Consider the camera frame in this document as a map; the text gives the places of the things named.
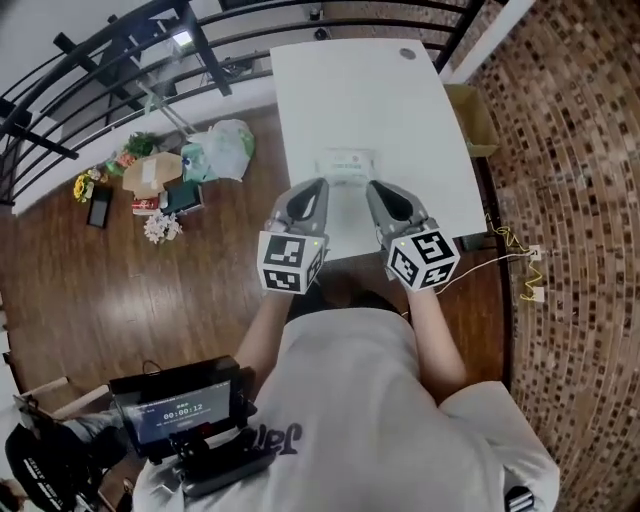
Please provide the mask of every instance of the cable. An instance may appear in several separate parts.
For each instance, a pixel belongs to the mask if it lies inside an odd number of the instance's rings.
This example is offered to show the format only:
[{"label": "cable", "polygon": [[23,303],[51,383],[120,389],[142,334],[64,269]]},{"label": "cable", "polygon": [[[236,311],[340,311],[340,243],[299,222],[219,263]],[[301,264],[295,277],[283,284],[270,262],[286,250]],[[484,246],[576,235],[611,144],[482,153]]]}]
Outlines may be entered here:
[{"label": "cable", "polygon": [[[500,226],[496,229],[493,227],[493,221],[491,220],[491,216],[488,213],[485,214],[484,218],[489,223],[491,231],[493,231],[496,235],[500,235],[502,238],[504,238],[504,243],[508,248],[512,245],[516,245],[523,253],[526,253],[527,255],[531,254],[531,250],[525,249],[522,246],[520,240],[518,240],[518,237],[511,232],[511,228],[507,226]],[[535,290],[532,284],[540,281],[542,279],[542,274],[533,266],[533,260],[529,261],[528,266],[534,272],[534,274],[536,274],[536,277],[524,283],[524,285],[529,288],[529,290],[531,290],[531,295],[525,295],[524,293],[521,293],[520,298],[522,300],[533,301],[535,300]]]},{"label": "cable", "polygon": [[489,261],[485,261],[484,263],[480,263],[480,265],[476,265],[475,267],[467,270],[464,274],[462,274],[461,276],[456,277],[455,279],[452,279],[451,281],[449,281],[444,288],[441,288],[440,290],[438,290],[436,292],[436,295],[440,295],[443,291],[445,291],[447,288],[449,288],[449,286],[451,286],[453,283],[455,283],[458,279],[462,279],[464,276],[471,274],[471,272],[473,272],[474,270],[478,270],[480,267],[484,267],[485,265],[488,265],[489,263],[494,263],[496,261],[499,260],[503,260],[505,258],[523,258],[525,256],[529,256],[529,253],[523,253],[523,254],[505,254],[504,256],[500,256],[499,258],[493,258],[492,260]]}]

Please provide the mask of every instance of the power outlet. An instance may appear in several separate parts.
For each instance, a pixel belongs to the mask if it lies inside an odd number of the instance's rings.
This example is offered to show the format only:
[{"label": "power outlet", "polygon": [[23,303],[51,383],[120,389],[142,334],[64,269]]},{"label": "power outlet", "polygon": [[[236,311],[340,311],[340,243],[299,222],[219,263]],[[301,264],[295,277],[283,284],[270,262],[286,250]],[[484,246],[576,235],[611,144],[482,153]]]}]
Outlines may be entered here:
[{"label": "power outlet", "polygon": [[542,286],[533,287],[533,301],[544,302],[544,288]]},{"label": "power outlet", "polygon": [[542,259],[542,249],[539,245],[529,246],[529,257],[531,261],[540,261]]}]

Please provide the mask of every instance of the flower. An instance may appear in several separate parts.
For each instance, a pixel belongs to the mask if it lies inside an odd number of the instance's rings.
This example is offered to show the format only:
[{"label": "flower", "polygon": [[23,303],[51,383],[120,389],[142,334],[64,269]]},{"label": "flower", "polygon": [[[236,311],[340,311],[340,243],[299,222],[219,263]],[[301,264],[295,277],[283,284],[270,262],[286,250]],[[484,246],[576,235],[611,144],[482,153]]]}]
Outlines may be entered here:
[{"label": "flower", "polygon": [[85,174],[81,174],[76,178],[76,183],[73,186],[73,197],[75,197],[77,200],[80,200],[82,197],[84,197],[85,181],[86,181]]},{"label": "flower", "polygon": [[93,181],[98,181],[102,174],[97,169],[89,169],[87,171],[87,176],[89,176]]},{"label": "flower", "polygon": [[118,158],[116,158],[116,162],[118,162],[125,169],[129,167],[133,162],[135,162],[137,158],[133,155],[130,155],[127,151],[123,151]]},{"label": "flower", "polygon": [[176,220],[174,213],[164,215],[158,210],[144,224],[144,234],[154,244],[173,240],[180,233],[182,233],[182,226]]}]

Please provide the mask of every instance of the black railing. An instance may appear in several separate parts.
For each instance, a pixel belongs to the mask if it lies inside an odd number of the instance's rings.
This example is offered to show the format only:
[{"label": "black railing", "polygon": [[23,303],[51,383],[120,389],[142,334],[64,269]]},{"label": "black railing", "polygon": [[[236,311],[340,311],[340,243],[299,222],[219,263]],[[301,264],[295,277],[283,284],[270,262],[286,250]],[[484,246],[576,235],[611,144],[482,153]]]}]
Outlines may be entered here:
[{"label": "black railing", "polygon": [[[324,0],[325,3],[329,2],[341,2],[344,0]],[[349,0],[353,2],[363,2],[370,0]],[[308,30],[308,29],[320,29],[331,27],[353,27],[353,26],[386,26],[386,27],[403,27],[417,30],[427,30],[433,33],[443,35],[444,42],[441,41],[422,41],[426,49],[437,51],[438,55],[434,60],[434,66],[437,71],[441,71],[444,65],[447,63],[452,53],[460,43],[465,32],[469,28],[469,25],[477,15],[480,7],[484,3],[484,0],[468,0],[466,6],[459,6],[456,4],[449,4],[446,2],[428,1],[428,0],[373,0],[383,2],[387,4],[402,4],[418,6],[424,9],[435,9],[438,12],[449,13],[456,16],[457,20],[454,20],[454,24],[433,23],[433,22],[421,22],[407,19],[393,19],[393,18],[339,18],[339,19],[322,19],[322,20],[310,20],[299,23],[289,23],[285,25],[279,25],[268,28],[261,28],[250,32],[244,32],[240,34],[234,34],[224,38],[209,41],[202,29],[202,27],[210,25],[212,23],[220,22],[226,19],[234,18],[237,16],[243,16],[250,13],[260,12],[268,9],[277,9],[283,7],[291,7],[296,5],[312,4],[314,0],[274,0],[265,3],[253,4],[247,7],[230,9],[218,14],[207,16],[205,18],[197,19],[189,0],[152,0],[146,5],[139,7],[138,9],[126,14],[122,18],[113,17],[110,20],[110,24],[107,25],[100,32],[94,34],[92,37],[84,41],[79,45],[75,45],[64,34],[61,34],[56,38],[56,44],[63,49],[61,54],[49,59],[40,67],[33,70],[31,73],[20,79],[15,85],[13,85],[8,91],[6,91],[0,99],[8,99],[14,104],[13,110],[5,117],[4,123],[0,126],[0,139],[4,136],[12,136],[13,140],[6,145],[4,153],[0,160],[0,204],[13,205],[15,199],[22,194],[27,188],[41,178],[45,173],[49,172],[56,165],[58,165],[64,158],[73,158],[77,155],[77,151],[82,149],[87,144],[95,141],[107,131],[114,127],[128,123],[142,115],[144,115],[144,108],[140,103],[146,96],[146,93],[136,87],[135,92],[131,91],[131,85],[136,83],[136,80],[141,77],[147,76],[149,73],[160,70],[161,68],[175,62],[178,58],[183,59],[191,55],[197,55],[199,62],[202,66],[191,69],[189,71],[177,74],[171,78],[156,83],[153,88],[156,91],[165,90],[166,87],[173,86],[189,78],[196,76],[210,76],[210,82],[200,87],[196,87],[192,90],[183,92],[182,94],[174,94],[169,98],[165,98],[167,103],[173,103],[180,101],[191,96],[201,94],[210,90],[218,89],[221,94],[232,94],[231,85],[251,80],[253,78],[260,78],[271,75],[270,70],[264,71],[252,71],[247,75],[241,75],[235,78],[228,78],[225,74],[225,68],[233,65],[246,65],[247,63],[253,63],[256,60],[269,57],[269,50],[258,51],[250,55],[244,55],[233,59],[227,59],[222,63],[218,61],[213,51],[214,48],[221,47],[230,43],[243,41],[246,39],[266,36],[270,34],[277,34],[281,32]],[[133,44],[130,48],[123,50],[112,56],[111,53],[105,49],[105,45],[108,45],[117,38],[127,37],[128,34],[132,34],[137,26],[142,23],[149,23],[150,18],[157,16],[161,13],[165,13],[170,10],[174,10],[178,17],[178,22],[165,32],[161,32],[155,36],[149,37],[146,40]],[[180,52],[179,57],[169,56],[153,62],[152,64],[138,68],[135,72],[128,73],[121,79],[114,79],[113,76],[118,76],[118,73],[109,74],[108,80],[105,80],[105,76],[109,70],[113,70],[113,67],[123,65],[131,60],[132,57],[140,55],[144,50],[168,40],[170,37],[187,31],[191,37],[192,44],[185,46]],[[102,54],[103,60],[107,57],[111,57],[107,62],[100,63],[99,65],[94,62],[94,58]],[[50,64],[56,62],[55,65],[44,74],[41,78],[34,80],[30,85],[26,86],[19,94],[13,98],[8,98],[8,94],[16,90],[21,84],[28,81],[29,78],[37,76],[37,73],[46,68]],[[54,99],[52,99],[44,108],[41,109],[40,115],[32,119],[28,126],[20,126],[18,120],[24,119],[25,113],[29,113],[30,107],[38,100],[41,100],[45,93],[51,93],[50,88],[59,80],[64,78],[70,72],[77,67],[83,68],[87,71],[87,74],[82,78],[76,80],[73,84],[68,86],[65,90],[61,91]],[[44,119],[55,115],[59,112],[63,105],[69,105],[78,92],[87,86],[92,81],[99,81],[105,86],[104,91],[100,92],[93,98],[84,101],[84,103],[71,112],[62,116],[62,119],[48,130],[44,131],[39,136],[33,135],[33,130]],[[119,99],[119,101],[112,101],[113,97]],[[56,130],[68,123],[70,120],[84,112],[88,107],[95,105],[101,99],[109,97],[109,104],[107,107],[94,115],[91,119],[82,123],[80,126],[75,127],[72,130],[65,130],[65,133],[60,140],[53,142],[47,140]],[[126,116],[120,118],[114,123],[108,124],[110,116],[116,111],[121,109],[129,109],[131,112]],[[82,133],[87,128],[94,125],[96,122],[103,119],[107,120],[107,126],[97,129],[95,132],[89,134],[88,137],[82,141],[76,143],[72,147],[66,147],[65,144],[69,143],[71,139]],[[31,140],[33,143],[29,147],[22,147],[22,144],[26,144],[26,140]],[[44,147],[46,151],[43,151],[37,158],[34,159],[25,169],[20,173],[17,169],[20,167],[20,163],[37,147]],[[58,153],[62,156],[58,157],[53,162],[46,165],[43,169],[31,177],[27,182],[25,178],[35,171],[37,166],[51,153]]]}]

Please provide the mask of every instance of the person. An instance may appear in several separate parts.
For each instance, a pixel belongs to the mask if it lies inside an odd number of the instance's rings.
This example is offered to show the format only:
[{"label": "person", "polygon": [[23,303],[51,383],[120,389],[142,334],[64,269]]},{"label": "person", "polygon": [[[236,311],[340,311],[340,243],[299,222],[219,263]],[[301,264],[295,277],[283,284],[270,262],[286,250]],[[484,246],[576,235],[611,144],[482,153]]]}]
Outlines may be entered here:
[{"label": "person", "polygon": [[[28,411],[30,428],[17,425],[5,442],[14,479],[0,480],[0,510],[71,511],[77,496],[96,498],[102,477],[127,454],[129,440],[116,409],[56,422]],[[131,510],[131,488],[118,512]]]},{"label": "person", "polygon": [[506,388],[466,385],[433,290],[409,305],[413,326],[371,292],[343,309],[315,284],[269,292],[235,358],[256,372],[250,422],[275,462],[199,499],[147,463],[134,510],[502,511],[523,486],[551,512],[558,467]]}]

